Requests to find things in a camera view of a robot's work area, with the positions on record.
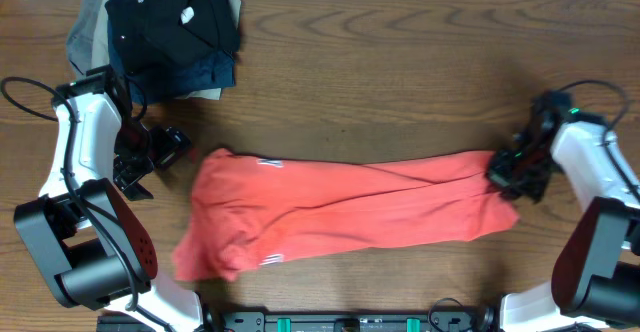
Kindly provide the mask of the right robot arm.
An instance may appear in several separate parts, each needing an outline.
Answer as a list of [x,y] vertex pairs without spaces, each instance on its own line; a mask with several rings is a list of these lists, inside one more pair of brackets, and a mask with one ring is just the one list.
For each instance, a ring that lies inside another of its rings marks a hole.
[[598,331],[639,324],[639,268],[621,261],[639,251],[639,181],[604,119],[573,107],[567,92],[534,100],[514,149],[491,158],[486,173],[506,199],[545,194],[555,170],[570,182],[582,217],[550,281],[500,302],[502,331]]

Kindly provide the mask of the red t-shirt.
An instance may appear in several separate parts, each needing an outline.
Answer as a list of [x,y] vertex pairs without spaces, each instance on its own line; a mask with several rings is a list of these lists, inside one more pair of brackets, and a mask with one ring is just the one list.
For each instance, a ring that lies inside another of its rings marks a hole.
[[232,281],[274,263],[510,229],[518,215],[486,178],[489,159],[470,151],[359,165],[218,149],[194,181],[175,276]]

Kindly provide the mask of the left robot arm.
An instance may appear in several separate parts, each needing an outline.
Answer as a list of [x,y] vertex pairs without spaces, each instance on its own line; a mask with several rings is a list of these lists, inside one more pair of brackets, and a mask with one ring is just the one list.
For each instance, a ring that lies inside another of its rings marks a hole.
[[129,207],[151,198],[140,181],[189,152],[176,128],[147,129],[129,82],[92,69],[51,91],[58,137],[37,199],[14,224],[57,302],[99,312],[99,331],[212,331],[200,296],[159,269],[150,235]]

